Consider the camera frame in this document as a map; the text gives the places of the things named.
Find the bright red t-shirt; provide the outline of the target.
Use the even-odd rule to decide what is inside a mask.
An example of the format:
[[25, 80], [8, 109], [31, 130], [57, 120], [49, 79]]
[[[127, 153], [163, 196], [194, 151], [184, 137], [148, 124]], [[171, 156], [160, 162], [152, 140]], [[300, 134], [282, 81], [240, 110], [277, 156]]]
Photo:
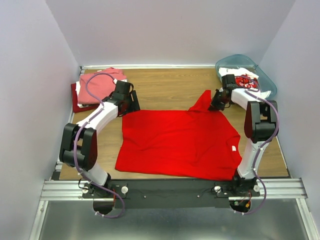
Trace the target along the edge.
[[230, 181], [242, 157], [240, 134], [206, 90], [187, 110], [139, 110], [122, 118], [121, 172]]

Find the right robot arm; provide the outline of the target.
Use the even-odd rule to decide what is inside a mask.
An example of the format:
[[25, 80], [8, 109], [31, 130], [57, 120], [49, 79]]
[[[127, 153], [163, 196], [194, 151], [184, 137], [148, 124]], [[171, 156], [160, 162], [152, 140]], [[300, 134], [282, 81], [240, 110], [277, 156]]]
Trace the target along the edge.
[[223, 111], [227, 104], [237, 104], [245, 110], [244, 133], [247, 138], [242, 160], [226, 190], [243, 196], [254, 190], [258, 167], [265, 149], [279, 132], [278, 104], [267, 100], [258, 81], [246, 75], [226, 74], [222, 87], [215, 90], [210, 111]]

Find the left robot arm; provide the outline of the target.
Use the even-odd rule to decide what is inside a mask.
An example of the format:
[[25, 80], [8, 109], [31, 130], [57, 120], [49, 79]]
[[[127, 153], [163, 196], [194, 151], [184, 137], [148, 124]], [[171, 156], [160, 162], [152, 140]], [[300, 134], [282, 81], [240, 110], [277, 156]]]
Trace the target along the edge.
[[116, 118], [140, 110], [134, 85], [127, 81], [115, 80], [115, 89], [85, 119], [76, 124], [65, 125], [62, 134], [59, 160], [76, 168], [79, 175], [89, 181], [93, 191], [101, 198], [111, 191], [111, 176], [97, 162], [98, 135]]

